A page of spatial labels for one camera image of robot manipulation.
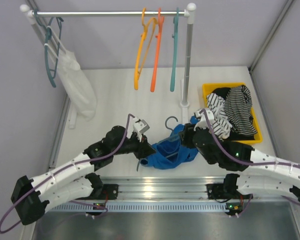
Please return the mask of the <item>dark blue-grey hanger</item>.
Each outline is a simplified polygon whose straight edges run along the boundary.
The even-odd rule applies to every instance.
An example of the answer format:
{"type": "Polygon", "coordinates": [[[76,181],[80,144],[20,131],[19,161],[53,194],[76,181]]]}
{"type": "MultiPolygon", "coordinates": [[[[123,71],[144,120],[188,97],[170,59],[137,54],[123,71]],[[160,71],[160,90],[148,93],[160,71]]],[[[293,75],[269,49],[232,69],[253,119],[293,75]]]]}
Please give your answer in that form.
{"type": "MultiPolygon", "coordinates": [[[[169,121],[170,119],[174,119],[174,120],[176,121],[176,123],[179,122],[178,118],[175,117],[175,116],[173,116],[173,115],[167,117],[166,120],[165,120],[165,122],[164,122],[164,126],[165,126],[165,128],[166,128],[167,130],[170,131],[170,136],[167,137],[167,138],[165,138],[165,139],[163,139],[163,140],[161,140],[161,141],[159,141],[158,143],[162,143],[162,142],[164,142],[164,141],[173,142],[173,141],[176,141],[176,140],[179,139],[179,137],[178,137],[176,134],[173,134],[173,131],[174,131],[174,130],[173,130],[171,127],[168,127],[168,121],[169,121]]],[[[140,167],[140,164],[141,164],[142,160],[146,160],[146,159],[145,159],[145,158],[142,158],[142,159],[139,159],[139,160],[138,160],[138,163],[137,163],[137,166],[136,166],[136,172],[139,171],[139,167],[140,167]]]]}

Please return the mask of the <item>blue tank top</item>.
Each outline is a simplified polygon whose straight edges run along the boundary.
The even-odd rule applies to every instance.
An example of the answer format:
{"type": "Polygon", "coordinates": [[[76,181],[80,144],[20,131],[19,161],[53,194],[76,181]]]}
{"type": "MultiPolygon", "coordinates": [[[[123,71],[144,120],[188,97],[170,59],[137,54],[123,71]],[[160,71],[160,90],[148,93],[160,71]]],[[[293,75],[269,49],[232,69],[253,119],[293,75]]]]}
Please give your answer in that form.
{"type": "MultiPolygon", "coordinates": [[[[184,129],[183,124],[178,124],[173,128],[173,134],[179,137],[178,133],[184,129]]],[[[192,162],[197,154],[196,148],[190,149],[181,145],[180,137],[172,142],[164,141],[162,143],[154,143],[152,147],[156,150],[152,154],[142,160],[140,166],[155,168],[159,170],[174,169],[183,163],[192,162]]]]}

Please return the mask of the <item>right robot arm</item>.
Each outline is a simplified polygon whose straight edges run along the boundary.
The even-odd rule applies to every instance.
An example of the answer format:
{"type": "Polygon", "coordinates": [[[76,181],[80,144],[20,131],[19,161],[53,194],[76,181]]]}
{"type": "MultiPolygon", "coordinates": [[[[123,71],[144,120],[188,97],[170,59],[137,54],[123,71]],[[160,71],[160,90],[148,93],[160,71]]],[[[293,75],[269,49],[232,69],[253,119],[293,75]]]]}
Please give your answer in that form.
{"type": "Polygon", "coordinates": [[[209,165],[229,172],[223,181],[223,192],[228,198],[269,194],[300,204],[299,163],[268,155],[247,144],[219,140],[208,128],[191,123],[178,135],[182,146],[198,150],[209,165]]]}

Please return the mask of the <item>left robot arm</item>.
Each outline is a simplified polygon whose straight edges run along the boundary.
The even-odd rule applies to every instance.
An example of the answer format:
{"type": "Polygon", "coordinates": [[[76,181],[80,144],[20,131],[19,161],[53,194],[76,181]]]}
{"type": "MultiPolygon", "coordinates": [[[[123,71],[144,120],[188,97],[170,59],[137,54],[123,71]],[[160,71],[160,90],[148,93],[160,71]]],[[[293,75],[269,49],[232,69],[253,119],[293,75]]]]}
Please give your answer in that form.
{"type": "Polygon", "coordinates": [[[20,177],[11,195],[11,202],[23,225],[39,220],[49,210],[76,199],[97,199],[103,194],[103,182],[96,171],[109,165],[115,155],[134,154],[144,159],[154,154],[145,132],[149,126],[133,124],[127,129],[114,126],[105,137],[90,145],[71,161],[42,175],[20,177]]]}

